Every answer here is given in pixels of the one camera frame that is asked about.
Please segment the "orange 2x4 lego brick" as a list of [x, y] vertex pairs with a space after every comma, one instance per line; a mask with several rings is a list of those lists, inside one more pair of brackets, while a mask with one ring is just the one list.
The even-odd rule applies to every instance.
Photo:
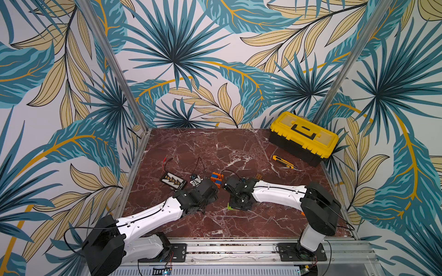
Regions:
[[216, 179], [223, 179], [223, 174], [213, 172], [211, 177]]
[[216, 177], [211, 177], [211, 180], [213, 181], [213, 183], [220, 189], [222, 186], [222, 179], [220, 178], [216, 178]]

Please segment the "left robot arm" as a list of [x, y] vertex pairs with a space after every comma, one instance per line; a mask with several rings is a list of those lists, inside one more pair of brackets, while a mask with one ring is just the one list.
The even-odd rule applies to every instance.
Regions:
[[136, 240], [164, 224], [204, 210], [218, 199], [218, 191], [213, 181], [204, 179], [190, 190], [178, 190], [164, 202], [140, 213], [101, 218], [82, 244], [90, 274], [108, 276], [124, 262], [156, 258], [168, 246], [165, 239], [154, 235], [154, 241], [144, 250], [135, 244]]

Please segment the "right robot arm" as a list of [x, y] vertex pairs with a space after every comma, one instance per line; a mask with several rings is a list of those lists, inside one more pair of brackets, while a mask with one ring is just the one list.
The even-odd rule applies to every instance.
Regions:
[[223, 188], [230, 193], [230, 207], [236, 210], [250, 210], [256, 203], [269, 202], [301, 211], [308, 224], [298, 240], [298, 251], [314, 253], [325, 237], [336, 234], [341, 204], [317, 182], [287, 186], [231, 177]]

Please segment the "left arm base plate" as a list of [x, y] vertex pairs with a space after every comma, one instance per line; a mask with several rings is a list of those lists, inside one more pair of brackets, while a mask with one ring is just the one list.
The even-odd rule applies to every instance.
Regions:
[[187, 244], [186, 243], [175, 243], [167, 246], [163, 249], [159, 256], [153, 259], [145, 259], [145, 263], [184, 263], [186, 261], [187, 255]]

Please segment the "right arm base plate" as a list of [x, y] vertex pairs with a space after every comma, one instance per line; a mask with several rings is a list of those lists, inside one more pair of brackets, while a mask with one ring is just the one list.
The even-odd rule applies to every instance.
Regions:
[[326, 261], [327, 256], [320, 244], [318, 248], [311, 252], [307, 249], [299, 247], [297, 243], [278, 243], [276, 245], [276, 252], [280, 255], [282, 262], [316, 262]]

